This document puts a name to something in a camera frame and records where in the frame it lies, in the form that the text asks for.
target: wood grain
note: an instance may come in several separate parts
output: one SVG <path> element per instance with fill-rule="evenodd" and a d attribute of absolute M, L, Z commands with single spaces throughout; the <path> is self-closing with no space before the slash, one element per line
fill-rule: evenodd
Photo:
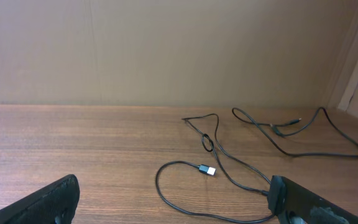
<path fill-rule="evenodd" d="M 256 120 L 273 123 L 299 117 L 305 122 L 314 113 L 307 109 L 247 111 Z M 213 155 L 202 148 L 200 136 L 180 119 L 212 112 L 221 117 L 218 138 L 229 153 L 269 177 L 288 177 L 358 215 L 358 160 L 284 156 L 255 127 L 233 117 L 229 108 L 133 106 L 1 105 L 0 209 L 66 174 L 75 174 L 81 197 L 74 224 L 225 223 L 170 208 L 154 186 L 156 171 L 169 161 L 217 167 Z M 357 119 L 338 111 L 329 114 L 358 141 Z M 194 124 L 213 134 L 214 118 Z M 291 152 L 357 152 L 322 114 L 296 136 L 273 138 Z M 238 182 L 269 189 L 260 177 L 219 155 Z M 208 177 L 179 164 L 163 171 L 160 184 L 169 200 L 191 211 L 242 220 L 269 214 L 266 198 L 234 186 L 220 169 L 216 177 Z M 269 223 L 278 221 L 274 218 Z"/>

